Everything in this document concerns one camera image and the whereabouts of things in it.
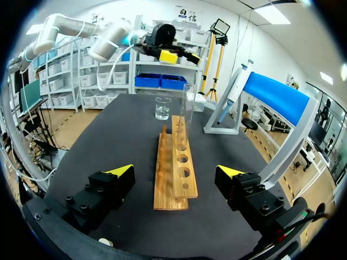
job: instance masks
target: glass beaker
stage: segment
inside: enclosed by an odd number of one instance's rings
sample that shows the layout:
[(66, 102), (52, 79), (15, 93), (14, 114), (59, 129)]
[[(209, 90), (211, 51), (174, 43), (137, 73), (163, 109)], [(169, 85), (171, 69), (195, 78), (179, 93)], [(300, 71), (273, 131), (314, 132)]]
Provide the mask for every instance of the glass beaker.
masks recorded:
[(159, 96), (156, 98), (156, 119), (167, 120), (169, 118), (169, 103), (171, 99), (166, 96)]
[(185, 151), (187, 148), (188, 133), (193, 116), (196, 92), (196, 85), (190, 83), (184, 85), (176, 139), (176, 148), (179, 151)]

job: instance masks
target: yellow tripod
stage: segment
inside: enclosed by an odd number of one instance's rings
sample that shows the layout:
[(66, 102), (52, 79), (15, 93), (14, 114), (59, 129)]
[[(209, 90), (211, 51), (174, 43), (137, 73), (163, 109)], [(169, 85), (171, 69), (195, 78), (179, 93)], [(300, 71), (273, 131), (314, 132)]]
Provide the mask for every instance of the yellow tripod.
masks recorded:
[(205, 95), (204, 90), (205, 90), (206, 78), (207, 78), (208, 70), (209, 70), (210, 64), (211, 64), (211, 58), (212, 58), (213, 48), (215, 46), (215, 40), (216, 40), (216, 35), (212, 34), (210, 52), (208, 54), (207, 64), (206, 64), (204, 75), (202, 75), (202, 87), (201, 87), (201, 92), (199, 92), (199, 94), (201, 94), (201, 95)]
[(214, 80), (213, 87), (210, 88), (210, 91), (208, 91), (208, 93), (206, 94), (206, 98), (211, 94), (210, 99), (212, 100), (213, 97), (214, 97), (216, 102), (218, 102), (216, 86), (217, 86), (217, 80), (218, 80), (218, 77), (219, 77), (219, 72), (221, 70), (221, 64), (222, 64), (222, 60), (223, 60), (223, 52), (224, 52), (224, 45), (222, 45), (221, 53), (219, 54), (219, 61), (218, 61), (216, 77), (213, 79)]

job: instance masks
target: blue storage bin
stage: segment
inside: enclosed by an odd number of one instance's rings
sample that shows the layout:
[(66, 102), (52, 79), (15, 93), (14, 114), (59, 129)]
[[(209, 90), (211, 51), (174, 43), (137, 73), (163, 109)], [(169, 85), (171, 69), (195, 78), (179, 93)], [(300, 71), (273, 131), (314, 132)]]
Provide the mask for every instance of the blue storage bin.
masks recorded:
[(186, 84), (184, 77), (175, 75), (162, 75), (162, 88), (183, 90)]
[(34, 60), (33, 60), (33, 68), (34, 69), (38, 68), (38, 58), (34, 58)]
[(57, 51), (58, 50), (51, 50), (51, 51), (47, 52), (48, 60), (54, 58), (57, 55)]
[(130, 53), (123, 54), (121, 61), (130, 61)]
[(150, 87), (159, 88), (160, 87), (160, 74), (147, 74), (141, 73), (135, 77), (136, 87)]
[(46, 54), (42, 54), (38, 57), (38, 65), (44, 65), (46, 63)]

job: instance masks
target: stool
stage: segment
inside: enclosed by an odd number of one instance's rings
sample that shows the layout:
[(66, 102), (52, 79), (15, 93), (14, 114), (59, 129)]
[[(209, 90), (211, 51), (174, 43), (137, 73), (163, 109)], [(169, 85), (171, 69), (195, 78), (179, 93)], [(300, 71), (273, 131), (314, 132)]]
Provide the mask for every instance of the stool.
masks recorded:
[(258, 125), (254, 121), (252, 121), (251, 119), (243, 118), (241, 120), (241, 123), (246, 127), (245, 133), (247, 133), (248, 129), (258, 130)]

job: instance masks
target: floor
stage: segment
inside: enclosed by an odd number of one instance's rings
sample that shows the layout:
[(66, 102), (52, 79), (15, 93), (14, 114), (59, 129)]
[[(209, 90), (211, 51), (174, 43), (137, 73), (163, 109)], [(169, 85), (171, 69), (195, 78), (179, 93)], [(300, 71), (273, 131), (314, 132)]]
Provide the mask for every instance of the floor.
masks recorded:
[[(77, 140), (83, 130), (93, 121), (93, 119), (100, 113), (100, 110), (86, 110), (83, 112), (79, 110), (77, 113), (74, 110), (44, 110), (44, 117), (48, 121), (52, 132), (54, 133), (54, 140), (58, 147), (70, 148)], [(269, 132), (269, 135), (281, 145), (287, 134), (278, 132)], [(259, 131), (248, 131), (248, 138), (261, 153), (263, 158), (269, 162), (271, 157), (275, 155), (274, 146), (266, 139), (266, 137)], [(306, 172), (303, 171), (306, 162), (299, 155), (295, 161), (301, 163), (298, 168), (292, 165), (291, 168), (285, 173), (285, 179), (280, 179), (280, 184), (289, 201), (292, 200), (293, 194), (296, 195), (300, 189), (312, 178), (315, 174), (314, 167), (310, 167)], [(18, 190), (16, 188), (14, 174), (8, 176), (9, 183), (12, 191), (18, 200)], [(320, 203), (326, 204), (326, 212), (332, 213), (335, 210), (335, 205), (332, 203), (332, 191), (335, 188), (334, 181), (329, 170), (320, 176), (320, 178), (312, 185), (312, 187), (303, 194), (313, 211), (316, 210)], [(301, 234), (301, 246), (304, 248), (306, 244), (314, 237), (320, 227), (324, 224), (324, 220), (318, 220), (311, 223), (305, 232)]]

